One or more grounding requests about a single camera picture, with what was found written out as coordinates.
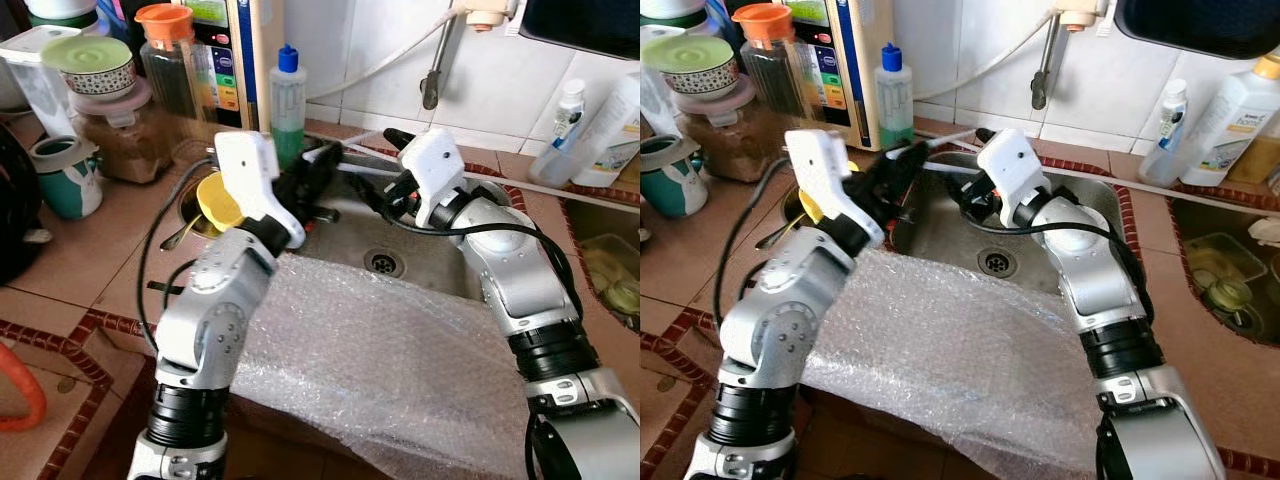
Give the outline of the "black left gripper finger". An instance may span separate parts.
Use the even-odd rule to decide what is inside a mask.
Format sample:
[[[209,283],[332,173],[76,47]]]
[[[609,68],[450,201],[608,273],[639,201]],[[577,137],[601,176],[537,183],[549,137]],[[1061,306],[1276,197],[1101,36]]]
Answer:
[[[325,143],[305,151],[301,156],[300,197],[319,198],[330,184],[343,157],[342,143]]]
[[[924,170],[929,154],[928,143],[914,143],[886,152],[879,159],[879,192],[883,196],[902,196]]]

